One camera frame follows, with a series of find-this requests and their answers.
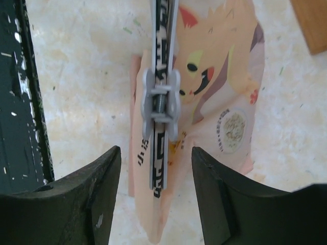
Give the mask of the black bag sealing clip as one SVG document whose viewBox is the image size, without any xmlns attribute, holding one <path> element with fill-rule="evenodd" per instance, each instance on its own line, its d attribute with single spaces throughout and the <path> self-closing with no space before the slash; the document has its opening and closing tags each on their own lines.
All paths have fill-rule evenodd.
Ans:
<svg viewBox="0 0 327 245">
<path fill-rule="evenodd" d="M 143 75 L 143 138 L 150 143 L 150 189 L 168 185 L 169 142 L 177 140 L 180 73 L 173 69 L 178 1 L 151 1 L 151 67 Z"/>
</svg>

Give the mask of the pink cat litter bag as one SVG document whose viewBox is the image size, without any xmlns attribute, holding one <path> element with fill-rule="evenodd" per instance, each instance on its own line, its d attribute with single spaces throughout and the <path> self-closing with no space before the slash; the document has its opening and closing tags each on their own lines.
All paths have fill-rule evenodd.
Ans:
<svg viewBox="0 0 327 245">
<path fill-rule="evenodd" d="M 149 187 L 150 146 L 142 138 L 143 74 L 151 52 L 130 68 L 129 195 L 148 240 L 158 244 L 174 194 L 191 169 L 193 147 L 247 174 L 265 67 L 264 32 L 253 1 L 180 1 L 172 66 L 181 76 L 178 139 L 169 143 L 168 184 Z"/>
</svg>

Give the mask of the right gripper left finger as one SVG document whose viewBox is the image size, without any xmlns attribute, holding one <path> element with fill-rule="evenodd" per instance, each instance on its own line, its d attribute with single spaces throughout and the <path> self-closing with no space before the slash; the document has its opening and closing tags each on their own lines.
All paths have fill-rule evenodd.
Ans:
<svg viewBox="0 0 327 245">
<path fill-rule="evenodd" d="M 1 195 L 1 244 L 108 244 L 121 149 L 33 192 Z"/>
</svg>

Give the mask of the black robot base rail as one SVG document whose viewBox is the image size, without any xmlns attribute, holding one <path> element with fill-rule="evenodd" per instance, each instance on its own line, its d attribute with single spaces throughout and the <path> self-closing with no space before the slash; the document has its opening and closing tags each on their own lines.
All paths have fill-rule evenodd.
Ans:
<svg viewBox="0 0 327 245">
<path fill-rule="evenodd" d="M 54 181 L 25 1 L 1 1 L 1 193 Z"/>
</svg>

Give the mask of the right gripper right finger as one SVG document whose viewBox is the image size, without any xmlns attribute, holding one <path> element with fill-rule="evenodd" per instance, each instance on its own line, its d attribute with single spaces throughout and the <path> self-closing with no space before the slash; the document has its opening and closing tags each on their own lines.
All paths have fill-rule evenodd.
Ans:
<svg viewBox="0 0 327 245">
<path fill-rule="evenodd" d="M 326 244 L 326 185 L 275 189 L 192 149 L 205 244 Z"/>
</svg>

